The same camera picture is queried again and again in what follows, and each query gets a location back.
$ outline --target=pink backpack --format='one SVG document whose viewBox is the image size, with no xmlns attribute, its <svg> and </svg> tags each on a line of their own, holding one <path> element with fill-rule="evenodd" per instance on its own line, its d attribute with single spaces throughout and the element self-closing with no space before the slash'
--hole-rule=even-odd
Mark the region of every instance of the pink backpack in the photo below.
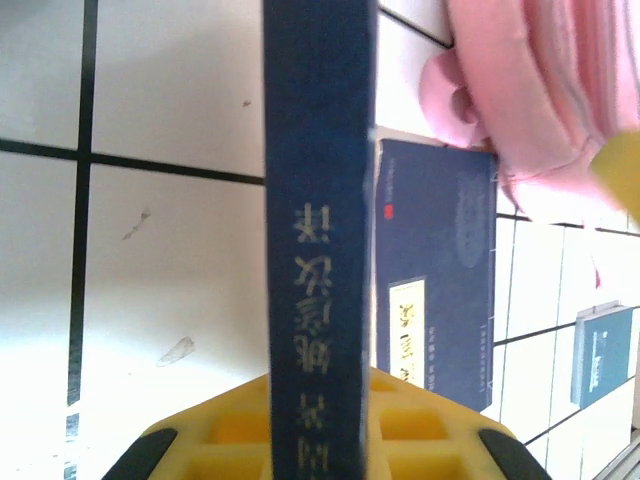
<svg viewBox="0 0 640 480">
<path fill-rule="evenodd" d="M 489 138 L 500 185 L 532 220 L 595 225 L 618 210 L 589 164 L 640 127 L 640 0 L 447 6 L 455 48 L 420 82 L 436 137 L 461 148 Z"/>
</svg>

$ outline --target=book cover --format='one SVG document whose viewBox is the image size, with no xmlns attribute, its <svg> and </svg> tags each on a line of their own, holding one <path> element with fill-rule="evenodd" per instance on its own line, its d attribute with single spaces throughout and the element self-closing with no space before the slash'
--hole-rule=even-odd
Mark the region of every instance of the book cover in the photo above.
<svg viewBox="0 0 640 480">
<path fill-rule="evenodd" d="M 633 309 L 594 308 L 576 320 L 571 402 L 585 408 L 628 380 Z"/>
<path fill-rule="evenodd" d="M 396 140 L 379 149 L 377 366 L 482 411 L 492 397 L 493 157 Z"/>
<path fill-rule="evenodd" d="M 263 23 L 273 477 L 364 480 L 377 3 Z"/>
</svg>

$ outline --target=yellow plastic object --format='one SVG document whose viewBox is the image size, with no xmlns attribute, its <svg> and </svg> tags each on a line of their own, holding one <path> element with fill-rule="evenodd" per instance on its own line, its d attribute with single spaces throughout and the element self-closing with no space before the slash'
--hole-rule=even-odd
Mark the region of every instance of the yellow plastic object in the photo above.
<svg viewBox="0 0 640 480">
<path fill-rule="evenodd" d="M 640 223 L 640 132 L 613 137 L 593 159 L 591 168 Z"/>
<path fill-rule="evenodd" d="M 169 417 L 178 431 L 149 480 L 271 480 L 268 376 Z M 478 436 L 503 425 L 371 370 L 369 480 L 503 480 Z"/>
</svg>

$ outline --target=tiled floor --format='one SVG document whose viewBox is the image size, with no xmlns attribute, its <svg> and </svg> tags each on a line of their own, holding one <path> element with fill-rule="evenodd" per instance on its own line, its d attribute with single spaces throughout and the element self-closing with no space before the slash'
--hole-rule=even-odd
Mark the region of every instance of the tiled floor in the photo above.
<svg viewBox="0 0 640 480">
<path fill-rule="evenodd" d="M 0 7 L 3 479 L 99 478 L 149 423 L 267 370 L 260 2 L 84 4 Z M 442 4 L 382 2 L 381 127 L 430 135 L 416 90 L 451 42 Z M 554 478 L 592 478 L 633 388 L 568 403 L 572 323 L 640 304 L 640 231 L 603 222 L 623 233 L 597 234 L 616 266 L 598 293 L 583 231 L 499 211 L 485 414 Z"/>
</svg>

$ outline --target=dark blue book spine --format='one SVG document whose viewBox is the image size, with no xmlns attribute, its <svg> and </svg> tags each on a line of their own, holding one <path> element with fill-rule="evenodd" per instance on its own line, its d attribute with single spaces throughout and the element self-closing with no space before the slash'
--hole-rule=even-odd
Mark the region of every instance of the dark blue book spine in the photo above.
<svg viewBox="0 0 640 480">
<path fill-rule="evenodd" d="M 265 0 L 276 480 L 366 477 L 373 0 Z"/>
</svg>

